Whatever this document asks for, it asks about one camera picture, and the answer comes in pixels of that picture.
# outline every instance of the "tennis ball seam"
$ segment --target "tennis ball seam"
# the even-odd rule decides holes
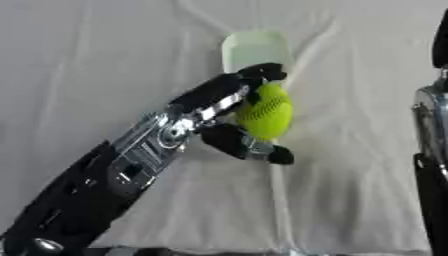
[[[263,118],[265,115],[273,112],[279,105],[283,103],[288,103],[288,98],[284,95],[275,97],[271,99],[269,102],[263,103],[262,106],[256,108],[256,110],[241,113],[239,115],[239,119],[241,121],[248,120],[258,120]]]

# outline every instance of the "white tablecloth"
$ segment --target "white tablecloth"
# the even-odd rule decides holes
[[[284,34],[294,166],[193,141],[97,245],[425,251],[409,107],[445,1],[0,1],[0,229],[142,113],[221,72],[235,31]]]

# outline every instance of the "white cloth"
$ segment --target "white cloth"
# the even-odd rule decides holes
[[[308,253],[428,249],[409,107],[445,1],[0,1],[0,229],[142,113],[221,72],[235,31],[278,30],[294,166],[199,141],[97,245]]]

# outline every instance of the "robotic arm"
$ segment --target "robotic arm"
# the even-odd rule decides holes
[[[414,120],[420,152],[414,155],[423,219],[434,256],[448,255],[448,11],[435,36],[432,62],[439,78],[417,90]]]
[[[80,255],[138,200],[194,135],[239,159],[291,164],[288,149],[219,121],[259,86],[285,77],[282,66],[274,63],[222,74],[145,115],[115,142],[105,141],[81,157],[26,206],[2,236],[4,255]]]

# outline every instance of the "robotic hand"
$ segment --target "robotic hand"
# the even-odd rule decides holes
[[[240,127],[218,120],[262,84],[285,77],[282,66],[274,63],[222,74],[146,115],[118,140],[98,145],[53,180],[3,234],[3,253],[80,255],[195,134],[239,159],[291,164],[288,149],[258,141]]]

